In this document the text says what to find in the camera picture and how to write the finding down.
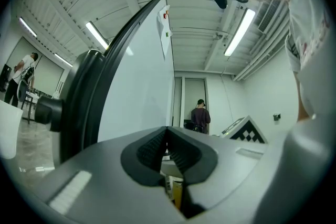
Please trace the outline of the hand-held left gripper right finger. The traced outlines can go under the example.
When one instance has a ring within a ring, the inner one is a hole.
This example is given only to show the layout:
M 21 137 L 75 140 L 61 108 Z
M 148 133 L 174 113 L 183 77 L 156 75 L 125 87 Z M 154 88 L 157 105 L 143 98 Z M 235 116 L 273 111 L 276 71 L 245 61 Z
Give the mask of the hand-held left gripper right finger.
M 195 134 L 217 154 L 206 181 L 187 186 L 195 216 L 174 210 L 167 224 L 283 224 L 300 222 L 335 159 L 335 116 L 318 115 L 268 144 Z

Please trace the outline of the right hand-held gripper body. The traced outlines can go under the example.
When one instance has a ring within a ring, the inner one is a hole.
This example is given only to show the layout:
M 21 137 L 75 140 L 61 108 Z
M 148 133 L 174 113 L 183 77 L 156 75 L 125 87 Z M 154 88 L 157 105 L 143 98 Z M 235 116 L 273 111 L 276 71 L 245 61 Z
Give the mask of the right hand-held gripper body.
M 260 128 L 249 115 L 244 118 L 239 118 L 224 129 L 221 137 L 250 143 L 268 144 Z

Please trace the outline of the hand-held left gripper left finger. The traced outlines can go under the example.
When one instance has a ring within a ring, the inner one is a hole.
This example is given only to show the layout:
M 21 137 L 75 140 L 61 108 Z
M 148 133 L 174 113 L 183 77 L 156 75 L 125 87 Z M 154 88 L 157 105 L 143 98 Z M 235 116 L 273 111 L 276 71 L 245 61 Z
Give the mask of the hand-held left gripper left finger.
M 163 185 L 143 186 L 121 165 L 126 146 L 152 129 L 87 147 L 47 174 L 35 190 L 15 187 L 46 224 L 182 224 Z

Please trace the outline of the person's right forearm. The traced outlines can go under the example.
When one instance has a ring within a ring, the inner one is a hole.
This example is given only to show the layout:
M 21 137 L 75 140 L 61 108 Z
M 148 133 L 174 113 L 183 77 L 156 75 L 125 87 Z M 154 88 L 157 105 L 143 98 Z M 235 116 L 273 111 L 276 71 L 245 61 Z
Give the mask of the person's right forearm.
M 298 117 L 297 121 L 303 121 L 314 116 L 312 105 L 308 98 L 305 96 L 304 89 L 298 80 L 297 72 L 293 72 L 298 92 Z

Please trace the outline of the whiteboard on black stand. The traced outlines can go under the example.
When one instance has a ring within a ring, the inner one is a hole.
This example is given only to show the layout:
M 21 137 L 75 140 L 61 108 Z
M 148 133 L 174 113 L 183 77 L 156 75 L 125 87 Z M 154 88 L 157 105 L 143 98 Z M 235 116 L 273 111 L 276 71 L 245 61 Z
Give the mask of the whiteboard on black stand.
M 77 58 L 58 98 L 39 98 L 35 121 L 52 132 L 55 166 L 93 144 L 172 123 L 172 44 L 164 58 L 156 20 L 166 5 L 149 1 L 105 52 Z

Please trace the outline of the long ceiling light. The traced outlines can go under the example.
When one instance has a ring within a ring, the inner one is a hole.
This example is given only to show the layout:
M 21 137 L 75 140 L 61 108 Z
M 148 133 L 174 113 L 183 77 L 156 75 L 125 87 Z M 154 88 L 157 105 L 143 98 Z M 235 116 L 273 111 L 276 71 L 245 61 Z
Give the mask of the long ceiling light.
M 22 17 L 19 17 L 18 20 L 31 33 L 32 36 L 34 36 L 35 38 L 37 37 L 36 32 L 26 23 L 26 21 Z
M 64 58 L 62 58 L 60 55 L 58 54 L 54 54 L 55 57 L 57 57 L 59 60 L 61 60 L 63 63 L 65 63 L 66 65 L 73 67 L 73 65 L 71 63 L 69 63 L 68 61 L 66 61 Z
M 109 43 L 108 41 L 102 36 L 100 31 L 95 27 L 94 23 L 91 21 L 86 23 L 86 28 L 91 32 L 94 38 L 98 41 L 98 43 L 104 48 L 108 49 Z
M 244 12 L 243 18 L 237 28 L 233 38 L 231 39 L 230 44 L 224 52 L 224 56 L 230 57 L 234 50 L 239 45 L 240 41 L 244 37 L 246 31 L 248 30 L 250 24 L 253 22 L 256 12 L 247 8 Z

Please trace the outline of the black-legged table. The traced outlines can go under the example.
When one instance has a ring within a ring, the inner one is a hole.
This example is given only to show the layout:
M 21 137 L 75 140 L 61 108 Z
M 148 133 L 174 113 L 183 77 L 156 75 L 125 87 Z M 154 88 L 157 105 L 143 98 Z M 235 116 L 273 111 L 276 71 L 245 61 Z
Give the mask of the black-legged table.
M 22 117 L 23 120 L 26 120 L 28 124 L 30 124 L 30 122 L 34 122 L 35 120 L 31 118 L 31 112 L 32 109 L 35 109 L 37 101 L 40 97 L 49 97 L 51 98 L 50 95 L 48 94 L 44 94 L 43 92 L 38 95 L 36 93 L 30 92 L 30 91 L 26 91 L 25 94 L 25 98 L 21 104 L 20 109 L 24 110 L 24 105 L 28 106 L 28 114 L 27 116 Z

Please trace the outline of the white ceiling air vent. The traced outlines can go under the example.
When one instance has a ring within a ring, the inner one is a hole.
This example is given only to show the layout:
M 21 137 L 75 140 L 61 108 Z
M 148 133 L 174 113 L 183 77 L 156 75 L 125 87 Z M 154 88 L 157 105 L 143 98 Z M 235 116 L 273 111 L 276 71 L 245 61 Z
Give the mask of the white ceiling air vent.
M 282 10 L 284 5 L 283 0 L 265 0 L 263 1 L 258 14 L 257 18 L 255 19 L 254 23 L 257 25 L 257 29 L 262 34 L 268 34 L 271 27 L 277 20 L 279 13 Z

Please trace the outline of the white paper sheet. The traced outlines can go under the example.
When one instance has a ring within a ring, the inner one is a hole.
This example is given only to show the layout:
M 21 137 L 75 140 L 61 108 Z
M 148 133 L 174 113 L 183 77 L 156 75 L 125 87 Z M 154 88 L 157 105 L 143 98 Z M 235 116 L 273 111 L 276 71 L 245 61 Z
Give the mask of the white paper sheet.
M 168 52 L 168 48 L 170 45 L 171 41 L 171 28 L 170 28 L 170 22 L 169 22 L 169 14 L 168 18 L 164 19 L 163 18 L 163 13 L 170 9 L 170 5 L 164 6 L 157 14 L 156 20 L 157 20 L 157 28 L 158 28 L 158 33 L 161 41 L 161 46 L 162 46 L 162 51 L 163 51 L 163 56 L 164 58 L 166 57 L 166 54 Z

